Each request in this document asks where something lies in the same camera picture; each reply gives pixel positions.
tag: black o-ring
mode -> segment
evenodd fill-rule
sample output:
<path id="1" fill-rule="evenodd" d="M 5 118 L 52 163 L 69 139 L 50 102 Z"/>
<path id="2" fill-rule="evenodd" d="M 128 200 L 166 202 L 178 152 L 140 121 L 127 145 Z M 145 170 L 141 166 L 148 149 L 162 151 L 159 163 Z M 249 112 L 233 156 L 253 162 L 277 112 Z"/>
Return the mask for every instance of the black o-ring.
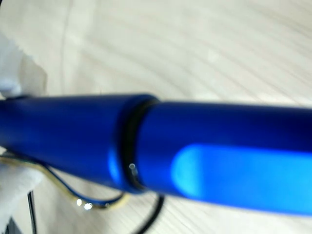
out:
<path id="1" fill-rule="evenodd" d="M 123 171 L 130 184 L 141 191 L 145 190 L 145 187 L 139 181 L 139 172 L 135 164 L 137 131 L 148 111 L 157 103 L 159 100 L 152 98 L 139 104 L 128 115 L 128 119 L 121 129 L 119 152 Z"/>

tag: metallic blue handle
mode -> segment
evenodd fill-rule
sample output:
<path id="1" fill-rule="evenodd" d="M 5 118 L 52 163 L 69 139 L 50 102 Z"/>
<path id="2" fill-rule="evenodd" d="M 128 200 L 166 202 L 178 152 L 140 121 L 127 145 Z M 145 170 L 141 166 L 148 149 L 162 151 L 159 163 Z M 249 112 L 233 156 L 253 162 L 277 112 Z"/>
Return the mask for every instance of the metallic blue handle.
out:
<path id="1" fill-rule="evenodd" d="M 0 145 L 132 193 L 141 190 L 127 165 L 143 187 L 158 193 L 312 215 L 312 110 L 182 102 L 143 108 L 151 100 L 0 101 Z"/>
<path id="2" fill-rule="evenodd" d="M 153 191 L 312 215 L 312 110 L 165 102 L 139 129 L 136 164 Z"/>

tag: wood grain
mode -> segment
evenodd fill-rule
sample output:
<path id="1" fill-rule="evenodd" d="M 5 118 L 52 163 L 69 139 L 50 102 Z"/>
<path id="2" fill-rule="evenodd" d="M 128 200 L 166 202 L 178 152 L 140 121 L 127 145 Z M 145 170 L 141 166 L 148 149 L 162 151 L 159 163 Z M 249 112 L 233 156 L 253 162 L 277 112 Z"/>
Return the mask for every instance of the wood grain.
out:
<path id="1" fill-rule="evenodd" d="M 174 100 L 312 106 L 309 0 L 4 0 L 0 29 L 46 70 L 50 95 L 150 92 Z M 113 193 L 67 179 L 90 195 Z M 35 196 L 42 234 L 130 233 L 154 200 L 146 194 L 112 212 L 84 212 L 47 181 Z M 16 218 L 30 233 L 26 213 L 22 207 Z M 311 232 L 310 218 L 177 198 L 150 231 Z"/>

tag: wire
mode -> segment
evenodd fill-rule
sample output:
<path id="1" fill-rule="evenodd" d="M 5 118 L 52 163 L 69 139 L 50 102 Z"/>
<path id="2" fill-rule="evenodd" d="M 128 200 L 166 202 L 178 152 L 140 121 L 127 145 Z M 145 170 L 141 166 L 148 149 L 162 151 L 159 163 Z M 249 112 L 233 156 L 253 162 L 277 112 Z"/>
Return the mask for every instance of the wire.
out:
<path id="1" fill-rule="evenodd" d="M 115 198 L 109 200 L 98 200 L 86 197 L 69 187 L 59 176 L 57 176 L 50 168 L 30 159 L 25 159 L 11 152 L 4 152 L 0 155 L 0 162 L 15 166 L 30 167 L 41 171 L 59 190 L 61 190 L 68 198 L 74 200 L 78 206 L 85 210 L 90 209 L 111 209 L 124 204 L 130 197 L 127 193 L 121 193 Z"/>
<path id="2" fill-rule="evenodd" d="M 29 213 L 31 218 L 31 227 L 33 229 L 33 234 L 37 234 L 37 222 L 36 222 L 36 211 L 35 211 L 35 202 L 34 202 L 34 192 L 31 191 L 28 195 L 28 206 Z"/>
<path id="3" fill-rule="evenodd" d="M 150 217 L 144 223 L 144 225 L 137 231 L 135 234 L 144 234 L 146 231 L 154 224 L 156 219 L 158 218 L 160 211 L 164 205 L 165 197 L 163 195 L 159 195 L 156 200 L 154 211 L 150 214 Z"/>
<path id="4" fill-rule="evenodd" d="M 126 198 L 129 197 L 129 195 L 126 193 L 121 193 L 116 198 L 113 198 L 111 200 L 104 200 L 104 201 L 84 197 L 80 195 L 79 193 L 77 193 L 76 191 L 74 191 L 72 188 L 70 188 L 61 178 L 59 178 L 48 167 L 40 163 L 37 163 L 35 161 L 21 158 L 10 152 L 5 152 L 2 155 L 0 155 L 0 162 L 11 164 L 11 165 L 16 165 L 16 166 L 26 166 L 26 167 L 37 169 L 43 172 L 52 181 L 52 183 L 56 185 L 57 188 L 63 191 L 71 199 L 74 199 L 77 202 L 78 206 L 83 205 L 83 207 L 86 210 L 90 210 L 94 208 L 108 209 L 108 208 L 116 207 L 122 204 L 126 200 Z M 144 222 L 143 226 L 134 234 L 144 234 L 146 233 L 146 231 L 149 230 L 149 228 L 154 224 L 154 222 L 158 218 L 160 211 L 162 210 L 164 201 L 165 201 L 165 197 L 163 195 L 159 195 L 158 198 L 156 199 L 154 210 L 151 212 L 150 216 Z M 33 234 L 37 234 L 34 195 L 32 191 L 28 194 L 28 204 L 29 204 L 29 211 L 30 211 L 30 216 L 31 216 L 31 221 L 32 221 Z"/>

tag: white tissue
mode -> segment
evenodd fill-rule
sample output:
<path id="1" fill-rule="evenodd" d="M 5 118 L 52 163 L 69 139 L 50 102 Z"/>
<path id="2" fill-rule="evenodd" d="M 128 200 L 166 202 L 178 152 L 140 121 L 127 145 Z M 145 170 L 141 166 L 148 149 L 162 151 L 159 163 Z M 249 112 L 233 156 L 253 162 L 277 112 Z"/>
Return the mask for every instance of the white tissue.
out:
<path id="1" fill-rule="evenodd" d="M 41 96 L 45 91 L 45 71 L 0 32 L 1 95 L 5 98 Z M 19 200 L 41 179 L 42 174 L 33 169 L 0 164 L 0 233 L 4 232 Z"/>

